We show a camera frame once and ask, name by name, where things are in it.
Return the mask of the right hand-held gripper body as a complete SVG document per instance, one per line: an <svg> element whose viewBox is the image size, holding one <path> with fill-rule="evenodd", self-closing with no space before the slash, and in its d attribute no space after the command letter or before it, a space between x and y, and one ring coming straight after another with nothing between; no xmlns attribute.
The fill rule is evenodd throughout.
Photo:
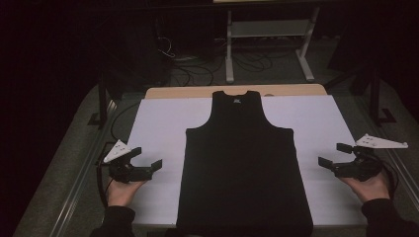
<svg viewBox="0 0 419 237"><path fill-rule="evenodd" d="M365 134L355 142L353 152L355 159L349 163L334 163L332 171L337 178L354 178L366 181L376 176L383 169L383 162L375 155L376 149L404 149L407 142L392 141Z"/></svg>

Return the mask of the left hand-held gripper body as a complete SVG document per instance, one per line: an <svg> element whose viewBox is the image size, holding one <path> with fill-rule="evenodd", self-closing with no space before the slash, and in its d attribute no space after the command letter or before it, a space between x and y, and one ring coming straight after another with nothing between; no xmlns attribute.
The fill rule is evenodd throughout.
<svg viewBox="0 0 419 237"><path fill-rule="evenodd" d="M147 167L135 167L126 160L127 155L133 148L129 148L121 140L118 140L109 154L104 158L104 163L109 166L109 175L117 182L130 183L148 181L152 174L146 172Z"/></svg>

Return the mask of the black tank top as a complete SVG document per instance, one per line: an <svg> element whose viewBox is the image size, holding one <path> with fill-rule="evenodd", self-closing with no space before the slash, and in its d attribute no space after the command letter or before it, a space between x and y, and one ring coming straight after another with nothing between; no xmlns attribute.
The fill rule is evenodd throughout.
<svg viewBox="0 0 419 237"><path fill-rule="evenodd" d="M311 235L293 130L266 119L259 93L213 93L209 120L186 137L179 230L204 237Z"/></svg>

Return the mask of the person's left hand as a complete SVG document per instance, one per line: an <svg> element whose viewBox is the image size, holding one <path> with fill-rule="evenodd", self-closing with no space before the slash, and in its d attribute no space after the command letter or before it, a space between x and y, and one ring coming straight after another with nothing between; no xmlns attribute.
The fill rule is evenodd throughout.
<svg viewBox="0 0 419 237"><path fill-rule="evenodd" d="M129 206L141 186L142 182L121 183L110 180L108 187L108 206Z"/></svg>

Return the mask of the person's right hand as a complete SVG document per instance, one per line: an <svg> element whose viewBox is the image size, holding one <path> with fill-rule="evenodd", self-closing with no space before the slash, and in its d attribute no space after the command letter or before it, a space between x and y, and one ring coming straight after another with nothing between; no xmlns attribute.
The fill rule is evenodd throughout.
<svg viewBox="0 0 419 237"><path fill-rule="evenodd" d="M354 178L340 178L340 181L348 185L361 202L381 198L390 199L388 181L383 173L363 182Z"/></svg>

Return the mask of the metal floor rail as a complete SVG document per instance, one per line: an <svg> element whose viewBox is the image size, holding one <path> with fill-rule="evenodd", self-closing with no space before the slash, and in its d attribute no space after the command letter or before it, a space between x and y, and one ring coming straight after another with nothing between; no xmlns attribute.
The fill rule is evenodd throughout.
<svg viewBox="0 0 419 237"><path fill-rule="evenodd" d="M419 124L398 101L381 99L371 106L369 98L356 96L355 103L366 124L357 134L408 144L405 149L384 148L378 154L397 173L399 186L395 193L406 194L419 209Z"/></svg>
<svg viewBox="0 0 419 237"><path fill-rule="evenodd" d="M106 121L103 125L97 128L94 132L94 139L89 144L88 152L84 158L82 166L74 179L74 183L69 191L69 194L63 204L60 214L58 215L49 237L63 237L67 226L71 220L74 210L78 204L82 191L84 190L87 177L90 174L90 169L94 167L94 162L100 154L100 144L104 140L107 129L110 123Z"/></svg>

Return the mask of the white metal table frame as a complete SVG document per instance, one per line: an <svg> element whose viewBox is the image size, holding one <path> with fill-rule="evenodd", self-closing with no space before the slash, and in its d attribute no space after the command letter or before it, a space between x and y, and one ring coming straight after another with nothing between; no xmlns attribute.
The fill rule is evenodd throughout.
<svg viewBox="0 0 419 237"><path fill-rule="evenodd" d="M301 71L307 82L313 82L314 76L305 58L316 25L320 8L312 10L311 17L303 20L275 20L275 21L245 21L234 22L232 13L227 14L226 27L226 82L234 82L232 61L232 40L244 38L270 38L270 37L303 37L302 45L295 50Z"/></svg>

